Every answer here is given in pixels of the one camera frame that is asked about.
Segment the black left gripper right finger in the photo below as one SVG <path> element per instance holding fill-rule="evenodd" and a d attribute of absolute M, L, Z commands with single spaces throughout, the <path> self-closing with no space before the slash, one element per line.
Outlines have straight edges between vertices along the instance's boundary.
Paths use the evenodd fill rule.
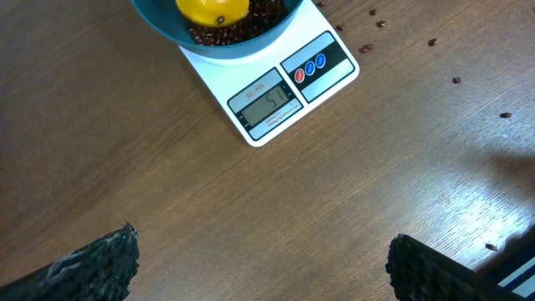
<path fill-rule="evenodd" d="M 391 241 L 385 271 L 400 301 L 524 300 L 405 234 Z"/>

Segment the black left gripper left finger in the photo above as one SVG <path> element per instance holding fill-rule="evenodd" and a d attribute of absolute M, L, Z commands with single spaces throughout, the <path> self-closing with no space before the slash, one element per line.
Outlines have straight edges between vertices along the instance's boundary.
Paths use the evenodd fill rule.
<path fill-rule="evenodd" d="M 137 274 L 138 230 L 130 223 L 1 287 L 1 301 L 122 301 Z"/>

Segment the yellow measuring scoop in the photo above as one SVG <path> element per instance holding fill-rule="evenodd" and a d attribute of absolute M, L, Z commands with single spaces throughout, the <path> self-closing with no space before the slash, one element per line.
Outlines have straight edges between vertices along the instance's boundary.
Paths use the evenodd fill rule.
<path fill-rule="evenodd" d="M 248 15 L 248 0 L 176 0 L 182 15 L 206 27 L 224 27 Z"/>

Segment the white digital kitchen scale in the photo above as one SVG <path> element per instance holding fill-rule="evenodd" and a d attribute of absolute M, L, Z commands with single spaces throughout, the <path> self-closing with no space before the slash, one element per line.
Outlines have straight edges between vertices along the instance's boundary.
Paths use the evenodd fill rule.
<path fill-rule="evenodd" d="M 359 64 L 311 1 L 265 49 L 209 59 L 187 49 L 193 69 L 251 146 L 261 147 L 354 81 Z"/>

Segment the blue plastic bowl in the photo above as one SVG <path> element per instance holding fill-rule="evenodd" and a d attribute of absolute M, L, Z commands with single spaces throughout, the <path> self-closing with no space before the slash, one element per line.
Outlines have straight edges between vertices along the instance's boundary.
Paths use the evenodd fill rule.
<path fill-rule="evenodd" d="M 189 25 L 193 22 L 187 20 L 179 12 L 176 3 L 172 0 L 132 0 L 131 4 L 156 32 L 182 48 L 211 59 L 239 59 L 263 50 L 279 38 L 303 4 L 303 0 L 283 1 L 287 10 L 287 16 L 283 21 L 256 38 L 227 46 L 195 44 L 188 33 Z"/>

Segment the red beans in bowl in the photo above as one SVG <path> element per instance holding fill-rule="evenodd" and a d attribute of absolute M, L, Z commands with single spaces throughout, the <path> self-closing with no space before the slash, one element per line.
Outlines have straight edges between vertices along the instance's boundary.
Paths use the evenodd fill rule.
<path fill-rule="evenodd" d="M 220 28 L 190 23 L 188 33 L 195 44 L 227 46 L 256 38 L 274 28 L 287 16 L 283 0 L 251 0 L 245 18 Z"/>

